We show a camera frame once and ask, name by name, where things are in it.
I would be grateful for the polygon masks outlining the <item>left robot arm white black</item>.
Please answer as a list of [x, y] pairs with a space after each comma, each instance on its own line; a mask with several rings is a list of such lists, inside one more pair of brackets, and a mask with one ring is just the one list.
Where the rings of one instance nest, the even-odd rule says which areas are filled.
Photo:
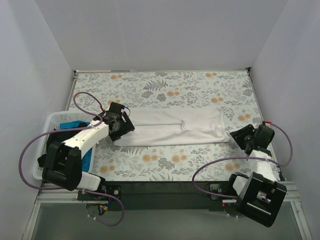
[[113, 102], [86, 129], [77, 130], [64, 141], [52, 142], [46, 151], [42, 179], [69, 191], [98, 191], [104, 179], [83, 171], [82, 159], [100, 140], [109, 137], [114, 142], [135, 130], [125, 109], [124, 105]]

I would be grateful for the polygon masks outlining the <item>white t shirt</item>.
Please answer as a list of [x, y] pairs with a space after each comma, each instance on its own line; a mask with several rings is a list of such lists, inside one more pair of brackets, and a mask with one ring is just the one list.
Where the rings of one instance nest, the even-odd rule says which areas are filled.
[[227, 143], [224, 113], [217, 106], [200, 108], [133, 108], [135, 130], [114, 144], [119, 147], [158, 147]]

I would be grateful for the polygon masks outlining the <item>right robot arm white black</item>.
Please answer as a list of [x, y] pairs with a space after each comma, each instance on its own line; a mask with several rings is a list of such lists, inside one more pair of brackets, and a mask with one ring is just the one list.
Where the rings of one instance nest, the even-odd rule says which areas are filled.
[[229, 185], [237, 194], [235, 211], [268, 228], [273, 225], [287, 194], [286, 186], [273, 174], [268, 146], [275, 131], [269, 124], [264, 121], [257, 128], [249, 124], [230, 133], [251, 160], [251, 174], [236, 172], [229, 178]]

